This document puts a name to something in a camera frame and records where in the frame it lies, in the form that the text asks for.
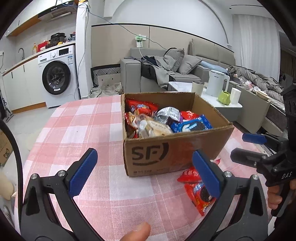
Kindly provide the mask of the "person's right hand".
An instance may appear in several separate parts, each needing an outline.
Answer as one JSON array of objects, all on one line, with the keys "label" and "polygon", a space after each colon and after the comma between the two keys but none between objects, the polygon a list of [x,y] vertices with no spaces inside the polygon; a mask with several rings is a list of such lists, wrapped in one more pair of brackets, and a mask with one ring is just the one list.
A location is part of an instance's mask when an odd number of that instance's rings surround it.
[{"label": "person's right hand", "polygon": [[[289,204],[291,204],[293,202],[293,200],[295,199],[295,190],[296,190],[296,180],[295,179],[290,181],[290,189],[293,190],[294,193],[293,193],[292,199],[289,202]],[[277,209],[278,205],[282,202],[282,197],[279,196],[279,192],[280,192],[280,187],[278,185],[268,187],[268,190],[267,190],[268,207],[273,210]]]}]

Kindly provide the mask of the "person's left hand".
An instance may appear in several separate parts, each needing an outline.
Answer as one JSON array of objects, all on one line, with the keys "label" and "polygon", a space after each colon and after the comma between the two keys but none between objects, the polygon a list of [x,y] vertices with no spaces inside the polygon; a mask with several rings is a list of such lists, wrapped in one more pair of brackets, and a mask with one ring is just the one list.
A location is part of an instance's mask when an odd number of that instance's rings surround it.
[{"label": "person's left hand", "polygon": [[135,227],[132,231],[124,235],[120,241],[146,241],[151,233],[151,226],[143,222]]}]

